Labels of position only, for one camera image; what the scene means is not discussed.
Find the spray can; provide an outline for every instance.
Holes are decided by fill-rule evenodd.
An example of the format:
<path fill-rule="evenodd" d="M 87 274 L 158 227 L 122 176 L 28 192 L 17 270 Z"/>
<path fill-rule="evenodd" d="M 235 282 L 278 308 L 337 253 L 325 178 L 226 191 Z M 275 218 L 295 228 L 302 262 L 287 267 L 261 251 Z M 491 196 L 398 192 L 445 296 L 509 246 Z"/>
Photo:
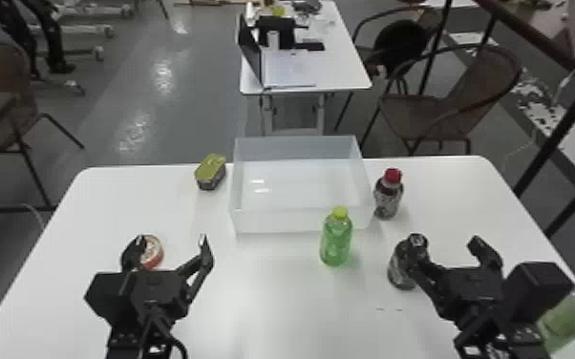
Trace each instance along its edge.
<path fill-rule="evenodd" d="M 416 286 L 415 280 L 408 275 L 409 258 L 413 253 L 420 260 L 428 257 L 428 239 L 424 235 L 413 233 L 394 248 L 388 262 L 388 280 L 399 289 L 412 290 Z"/>
<path fill-rule="evenodd" d="M 403 197 L 402 175 L 398 168 L 389 168 L 383 177 L 376 181 L 373 191 L 376 202 L 374 215 L 380 220 L 389 220 L 394 217 L 399 208 Z"/>

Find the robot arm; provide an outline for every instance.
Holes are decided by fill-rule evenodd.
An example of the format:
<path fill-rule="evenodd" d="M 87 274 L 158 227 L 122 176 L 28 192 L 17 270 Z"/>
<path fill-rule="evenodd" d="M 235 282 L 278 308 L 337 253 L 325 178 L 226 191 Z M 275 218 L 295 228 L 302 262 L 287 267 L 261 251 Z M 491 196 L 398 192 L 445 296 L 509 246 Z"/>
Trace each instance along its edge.
<path fill-rule="evenodd" d="M 85 294 L 92 310 L 112 327 L 107 359 L 168 359 L 172 348 L 187 359 L 187 350 L 171 328 L 184 318 L 214 266 L 205 235 L 200 254 L 175 270 L 144 270 L 140 255 L 145 240 L 127 246 L 119 273 L 97 273 Z M 188 279 L 196 274 L 194 281 Z"/>
<path fill-rule="evenodd" d="M 398 270 L 432 300 L 437 314 L 461 333 L 455 348 L 462 359 L 548 358 L 535 322 L 558 304 L 573 283 L 553 263 L 519 264 L 506 280 L 497 251 L 480 237 L 468 243 L 479 266 L 445 268 L 430 260 L 428 240 L 413 234 L 397 246 Z"/>

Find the black device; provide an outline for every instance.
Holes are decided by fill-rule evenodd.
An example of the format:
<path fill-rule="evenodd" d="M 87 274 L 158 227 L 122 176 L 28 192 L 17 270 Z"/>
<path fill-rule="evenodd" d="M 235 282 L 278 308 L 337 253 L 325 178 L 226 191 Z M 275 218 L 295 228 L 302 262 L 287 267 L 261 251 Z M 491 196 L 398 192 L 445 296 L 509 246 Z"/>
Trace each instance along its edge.
<path fill-rule="evenodd" d="M 428 294 L 439 317 L 461 331 L 454 344 L 462 359 L 498 358 L 499 351 L 510 359 L 549 358 L 535 322 L 573 283 L 556 264 L 542 262 L 518 264 L 504 280 L 495 249 L 477 236 L 468 249 L 479 266 L 446 268 L 431 261 L 428 240 L 414 234 L 397 253 L 398 270 Z"/>
<path fill-rule="evenodd" d="M 298 0 L 292 1 L 292 7 L 297 12 L 313 14 L 321 10 L 322 4 L 319 0 Z"/>
<path fill-rule="evenodd" d="M 261 47 L 256 43 L 254 35 L 252 34 L 252 29 L 245 22 L 245 18 L 242 14 L 239 15 L 239 33 L 237 35 L 237 43 L 241 48 L 245 60 L 252 69 L 252 72 L 256 75 L 259 82 L 263 84 L 263 68 L 262 60 L 263 53 L 261 53 Z"/>
<path fill-rule="evenodd" d="M 259 16 L 254 27 L 259 30 L 259 45 L 267 46 L 267 33 L 279 32 L 279 49 L 294 49 L 296 43 L 294 29 L 307 29 L 307 26 L 296 25 L 291 17 Z"/>
<path fill-rule="evenodd" d="M 172 347 L 188 358 L 170 330 L 187 315 L 214 266 L 205 235 L 199 247 L 199 255 L 175 270 L 145 270 L 140 263 L 145 243 L 132 242 L 120 258 L 121 272 L 94 276 L 85 301 L 112 327 L 106 359 L 168 359 Z"/>
<path fill-rule="evenodd" d="M 309 52 L 321 52 L 326 49 L 320 41 L 311 41 L 311 42 L 298 42 L 294 44 L 294 49 L 298 50 L 308 50 Z"/>

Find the can lid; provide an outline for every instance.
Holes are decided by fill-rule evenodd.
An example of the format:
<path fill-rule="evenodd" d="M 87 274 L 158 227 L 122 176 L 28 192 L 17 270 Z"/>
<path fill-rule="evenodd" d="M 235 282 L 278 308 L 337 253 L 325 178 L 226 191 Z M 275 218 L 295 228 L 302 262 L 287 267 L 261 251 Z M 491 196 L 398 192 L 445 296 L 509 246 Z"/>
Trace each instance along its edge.
<path fill-rule="evenodd" d="M 348 208 L 342 205 L 337 205 L 332 208 L 332 216 L 337 220 L 344 220 L 348 217 Z"/>
<path fill-rule="evenodd" d="M 383 176 L 383 178 L 388 183 L 400 183 L 401 176 L 403 176 L 401 170 L 399 170 L 398 168 L 389 168 L 386 170 L 386 174 Z"/>

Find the green bottle cap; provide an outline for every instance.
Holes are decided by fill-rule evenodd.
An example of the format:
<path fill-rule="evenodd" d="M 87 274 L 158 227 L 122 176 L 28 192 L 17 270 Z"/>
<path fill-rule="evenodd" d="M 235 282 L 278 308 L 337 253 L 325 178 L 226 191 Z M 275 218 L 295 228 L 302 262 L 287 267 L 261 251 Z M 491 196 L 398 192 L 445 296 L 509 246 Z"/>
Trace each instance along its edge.
<path fill-rule="evenodd" d="M 348 208 L 342 205 L 337 205 L 336 207 L 332 208 L 332 216 L 337 220 L 344 220 L 348 217 Z"/>

